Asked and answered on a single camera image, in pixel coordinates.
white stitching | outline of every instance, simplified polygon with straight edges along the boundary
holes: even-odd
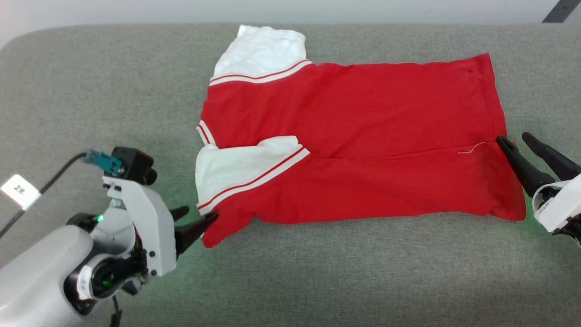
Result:
[[[469,154],[469,153],[472,153],[477,146],[479,146],[481,144],[484,144],[484,143],[486,143],[486,142],[480,142],[477,145],[473,146],[472,149],[470,149],[470,151],[460,151],[460,152],[458,152],[458,154]]]

black cable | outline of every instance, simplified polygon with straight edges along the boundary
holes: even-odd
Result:
[[[48,183],[40,189],[39,193],[40,195],[43,195],[48,189],[51,188],[51,186],[64,174],[64,172],[71,167],[71,165],[79,160],[80,158],[86,156],[86,153],[79,153],[76,156],[72,157],[71,160],[69,160],[59,171],[58,173],[56,173],[54,175],[53,178],[51,178],[51,180],[48,181]],[[14,225],[18,219],[20,219],[20,217],[22,217],[22,215],[24,215],[26,211],[25,210],[20,210],[18,213],[16,213],[16,215],[14,215],[14,217],[12,217],[12,219],[10,219],[10,221],[6,224],[6,226],[4,226],[4,228],[2,228],[2,230],[0,230],[0,239],[2,238],[2,236],[4,236],[4,234],[6,234],[6,232],[8,232],[8,230],[12,227],[12,225]]]
[[[119,327],[121,325],[121,315],[123,310],[119,310],[119,303],[117,302],[117,296],[113,296],[113,304],[115,305],[115,313],[111,315],[110,327]]]

white sleeve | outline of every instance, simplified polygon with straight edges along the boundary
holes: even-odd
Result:
[[[196,160],[198,210],[210,212],[225,198],[266,183],[308,154],[295,136],[268,138],[252,147],[218,149],[207,144]]]
[[[214,68],[216,79],[229,75],[261,77],[306,59],[304,35],[292,30],[241,25],[238,36]]]

white wall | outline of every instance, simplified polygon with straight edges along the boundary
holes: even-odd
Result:
[[[536,24],[558,0],[0,0],[0,47],[78,24],[174,22]]]
[[[567,17],[565,24],[581,25],[581,5],[578,5],[575,10]]]

red and white stripe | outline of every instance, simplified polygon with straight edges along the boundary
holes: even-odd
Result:
[[[259,77],[253,77],[253,76],[241,75],[241,74],[230,74],[230,75],[212,77],[212,79],[210,80],[210,86],[216,85],[216,84],[221,84],[221,83],[226,83],[229,81],[245,81],[245,82],[255,83],[255,84],[268,83],[270,81],[279,80],[279,79],[283,79],[285,77],[288,77],[288,76],[298,72],[303,67],[310,65],[312,63],[313,63],[312,61],[310,61],[308,59],[304,59],[304,60],[301,60],[301,61],[293,64],[291,67],[289,67],[283,71],[264,75],[264,76],[259,76]]]
[[[242,185],[229,187],[221,192],[218,192],[218,194],[212,197],[210,201],[198,204],[198,210],[202,215],[207,214],[208,212],[212,211],[218,203],[224,201],[224,199],[226,199],[227,197],[232,196],[236,193],[248,191],[255,187],[261,186],[262,184],[282,174],[285,170],[289,169],[302,159],[305,159],[305,157],[308,156],[309,153],[310,152],[305,147],[300,147],[292,155],[286,157],[284,160],[282,160],[281,162],[267,170],[259,177],[253,179],[252,181]]]
[[[202,141],[204,141],[204,144],[216,144],[216,141],[214,141],[214,137],[208,128],[208,125],[206,125],[203,120],[200,120],[196,130],[198,130],[198,133],[200,134]]]

